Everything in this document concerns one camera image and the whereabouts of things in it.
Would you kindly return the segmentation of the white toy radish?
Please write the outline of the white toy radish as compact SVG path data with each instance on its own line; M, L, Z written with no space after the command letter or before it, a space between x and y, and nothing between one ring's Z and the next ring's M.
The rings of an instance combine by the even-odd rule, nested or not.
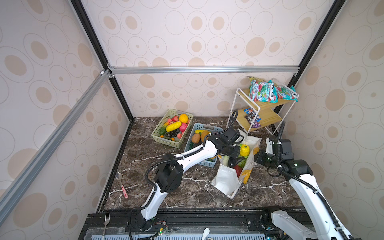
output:
M230 159L229 156L223 156L222 157L222 165L228 167L229 166L229 159Z

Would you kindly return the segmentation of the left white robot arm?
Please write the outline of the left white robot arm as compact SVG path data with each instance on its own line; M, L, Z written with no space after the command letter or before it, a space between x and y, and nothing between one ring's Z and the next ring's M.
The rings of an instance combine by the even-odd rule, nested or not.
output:
M141 207L131 209L127 232L130 232L132 227L140 231L146 231L151 227L152 219L156 217L161 204L169 193L181 185L183 174L191 167L216 156L237 158L240 155L239 138L243 136L240 131L233 128L238 114L239 111L234 110L228 127L221 132L203 137L202 144L181 154L168 154L166 160L148 168L145 180L152 186L152 191Z

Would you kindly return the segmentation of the red toy pepper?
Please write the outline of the red toy pepper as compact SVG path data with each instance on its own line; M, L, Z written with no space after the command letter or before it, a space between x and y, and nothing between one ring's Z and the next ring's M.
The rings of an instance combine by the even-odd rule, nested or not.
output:
M234 167L234 169L236 170L237 177L239 178L240 175L241 175L241 173L242 173L242 171L243 171L243 169L240 168L238 165L236 165L236 166Z

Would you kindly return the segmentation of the white grocery bag yellow handles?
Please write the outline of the white grocery bag yellow handles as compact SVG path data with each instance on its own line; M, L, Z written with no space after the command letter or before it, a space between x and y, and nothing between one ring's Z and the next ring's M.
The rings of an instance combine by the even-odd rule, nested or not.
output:
M235 159L219 157L220 165L211 185L229 199L233 199L241 185L247 184L255 165L254 155L260 150L261 139L240 131L240 155Z

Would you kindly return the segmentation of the dark toy eggplant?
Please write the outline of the dark toy eggplant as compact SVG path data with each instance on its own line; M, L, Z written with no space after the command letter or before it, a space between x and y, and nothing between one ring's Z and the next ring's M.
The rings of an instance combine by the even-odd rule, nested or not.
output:
M228 161L228 167L234 169L236 165L238 165L241 161L243 161L245 158L244 157L238 157L238 158L229 158Z

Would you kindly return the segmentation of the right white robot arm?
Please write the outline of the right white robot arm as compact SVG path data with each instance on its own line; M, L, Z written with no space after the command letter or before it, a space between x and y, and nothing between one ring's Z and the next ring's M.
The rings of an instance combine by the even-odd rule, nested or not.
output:
M266 231L279 229L293 240L353 240L354 236L339 220L317 184L314 172L304 160L296 160L291 141L283 139L285 123L277 136L266 140L266 149L254 155L254 161L268 170L276 170L300 197L313 230L283 210L268 210L260 218Z

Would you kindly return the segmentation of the yellow toy bell pepper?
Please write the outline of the yellow toy bell pepper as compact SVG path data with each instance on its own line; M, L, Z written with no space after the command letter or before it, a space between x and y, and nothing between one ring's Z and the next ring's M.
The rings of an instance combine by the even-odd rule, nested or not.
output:
M239 153L239 157L244 157L244 158L247 158L249 155L250 155L250 147L248 145L240 145L240 153Z

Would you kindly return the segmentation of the green toy cabbage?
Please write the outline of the green toy cabbage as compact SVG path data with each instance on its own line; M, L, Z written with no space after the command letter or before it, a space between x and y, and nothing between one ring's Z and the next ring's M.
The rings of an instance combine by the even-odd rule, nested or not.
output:
M247 162L247 159L244 158L244 159L242 159L241 161L239 161L237 165L238 165L240 168L243 169L243 168L245 167L246 162Z

